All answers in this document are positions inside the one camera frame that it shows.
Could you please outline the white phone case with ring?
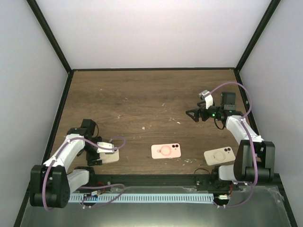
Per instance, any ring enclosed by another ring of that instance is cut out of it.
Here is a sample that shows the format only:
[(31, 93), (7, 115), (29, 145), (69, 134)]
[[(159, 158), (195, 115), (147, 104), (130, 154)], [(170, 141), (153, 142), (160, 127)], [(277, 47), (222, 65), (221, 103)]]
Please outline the white phone case with ring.
[(119, 160), (119, 150), (113, 153), (100, 153), (100, 159), (102, 160), (102, 164), (117, 162)]

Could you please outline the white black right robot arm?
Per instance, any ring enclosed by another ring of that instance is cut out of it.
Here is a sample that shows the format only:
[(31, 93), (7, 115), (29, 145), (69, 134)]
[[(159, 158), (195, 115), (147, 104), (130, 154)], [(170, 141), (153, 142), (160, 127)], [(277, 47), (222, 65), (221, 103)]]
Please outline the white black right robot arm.
[(222, 190), (227, 181), (246, 182), (256, 185), (269, 183), (274, 178), (275, 145), (265, 141), (248, 125), (242, 112), (237, 111), (236, 95), (233, 92), (221, 94), (221, 104), (215, 106), (213, 97), (205, 90), (199, 94), (198, 108), (187, 110), (186, 114), (195, 122), (220, 121), (237, 141), (239, 147), (235, 157), (228, 156), (229, 147), (204, 152), (205, 161), (215, 166), (217, 174), (210, 179), (211, 187)]

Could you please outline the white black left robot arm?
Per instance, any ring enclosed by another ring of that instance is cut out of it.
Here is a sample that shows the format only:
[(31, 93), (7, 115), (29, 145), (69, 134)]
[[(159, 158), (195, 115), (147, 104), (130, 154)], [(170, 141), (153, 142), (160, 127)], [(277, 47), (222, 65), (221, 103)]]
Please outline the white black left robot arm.
[[(33, 166), (30, 172), (31, 206), (44, 207), (46, 211), (64, 208), (70, 194), (78, 188), (92, 191), (96, 187), (93, 166), (102, 163), (96, 146), (102, 138), (94, 135), (97, 128), (92, 119), (84, 119), (80, 127), (68, 130), (62, 145), (47, 161)], [(86, 152), (87, 167), (67, 173), (73, 160), (82, 152)]]

